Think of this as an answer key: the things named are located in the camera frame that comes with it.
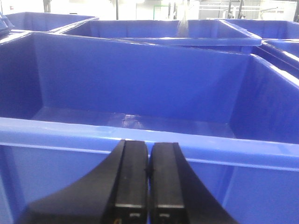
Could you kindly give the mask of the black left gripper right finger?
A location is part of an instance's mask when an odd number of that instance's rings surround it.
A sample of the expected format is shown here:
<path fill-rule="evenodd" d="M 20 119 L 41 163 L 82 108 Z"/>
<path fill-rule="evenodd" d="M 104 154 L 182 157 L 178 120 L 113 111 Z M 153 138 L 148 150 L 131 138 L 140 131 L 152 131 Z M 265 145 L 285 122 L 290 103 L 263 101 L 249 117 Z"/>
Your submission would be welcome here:
<path fill-rule="evenodd" d="M 152 224 L 236 224 L 195 174 L 178 143 L 155 143 L 150 156 Z"/>

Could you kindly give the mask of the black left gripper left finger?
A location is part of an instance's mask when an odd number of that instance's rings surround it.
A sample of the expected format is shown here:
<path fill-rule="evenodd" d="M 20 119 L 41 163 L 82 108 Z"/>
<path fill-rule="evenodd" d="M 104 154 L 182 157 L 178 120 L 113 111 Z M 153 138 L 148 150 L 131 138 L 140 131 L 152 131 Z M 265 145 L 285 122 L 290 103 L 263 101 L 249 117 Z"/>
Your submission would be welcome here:
<path fill-rule="evenodd" d="M 26 206 L 18 224 L 145 224 L 148 150 L 120 140 L 109 156 L 69 186 Z"/>

